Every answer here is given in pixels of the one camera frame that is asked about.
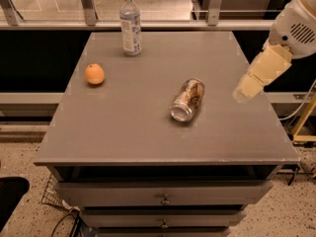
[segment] desk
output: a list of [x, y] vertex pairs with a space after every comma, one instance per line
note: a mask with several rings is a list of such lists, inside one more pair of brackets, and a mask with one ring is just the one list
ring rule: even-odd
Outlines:
[[[128, 57], [120, 33], [91, 34], [35, 164], [98, 236], [227, 236], [299, 158], [265, 95], [233, 100], [247, 62], [232, 33], [142, 36]], [[105, 68], [100, 86], [84, 79], [90, 63]], [[189, 78], [205, 95], [180, 123], [168, 107]]]

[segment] water bottle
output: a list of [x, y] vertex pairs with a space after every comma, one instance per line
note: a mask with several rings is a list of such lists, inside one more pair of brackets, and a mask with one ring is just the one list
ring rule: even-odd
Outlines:
[[119, 9], [123, 50], [126, 55], [141, 52], [141, 29], [139, 8], [133, 0], [125, 0]]

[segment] wire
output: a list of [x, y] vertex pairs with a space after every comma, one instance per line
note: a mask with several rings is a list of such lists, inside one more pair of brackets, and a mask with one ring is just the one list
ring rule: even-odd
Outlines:
[[296, 109], [296, 111], [294, 113], [292, 113], [290, 116], [288, 117], [285, 117], [285, 118], [279, 118], [279, 120], [287, 120], [287, 119], [290, 119], [292, 118], [293, 116], [295, 116], [300, 110], [301, 108], [303, 107], [303, 105], [306, 103], [307, 99], [308, 99], [308, 96], [309, 94], [311, 94], [313, 88], [314, 88], [314, 85], [316, 84], [316, 80], [313, 82], [312, 86], [310, 87], [309, 91], [307, 92], [306, 96], [305, 96], [305, 99], [304, 101], [302, 102], [302, 104], [300, 104], [300, 106]]
[[55, 227], [53, 228], [50, 237], [53, 237], [53, 234], [55, 233], [55, 231], [56, 231], [57, 227], [59, 226], [59, 224], [60, 224], [66, 217], [68, 217], [68, 216], [72, 216], [73, 219], [76, 220], [75, 216], [72, 215], [71, 213], [69, 213], [69, 214], [63, 216], [63, 217], [58, 221], [58, 223], [55, 225]]

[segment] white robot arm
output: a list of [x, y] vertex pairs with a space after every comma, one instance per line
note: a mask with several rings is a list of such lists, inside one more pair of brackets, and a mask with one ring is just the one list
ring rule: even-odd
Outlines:
[[316, 52], [316, 0], [292, 0], [276, 17], [269, 38], [233, 93], [239, 103], [253, 99], [291, 66], [291, 59]]

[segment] metal drawer handle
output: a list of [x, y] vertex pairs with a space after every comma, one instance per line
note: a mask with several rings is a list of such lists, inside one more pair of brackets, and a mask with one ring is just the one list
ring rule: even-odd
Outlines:
[[164, 194], [164, 199], [160, 202], [161, 205], [169, 205], [170, 201], [167, 198], [168, 195]]
[[163, 229], [167, 229], [169, 228], [169, 225], [167, 225], [166, 220], [164, 219], [164, 221], [162, 222], [162, 225], [160, 226]]

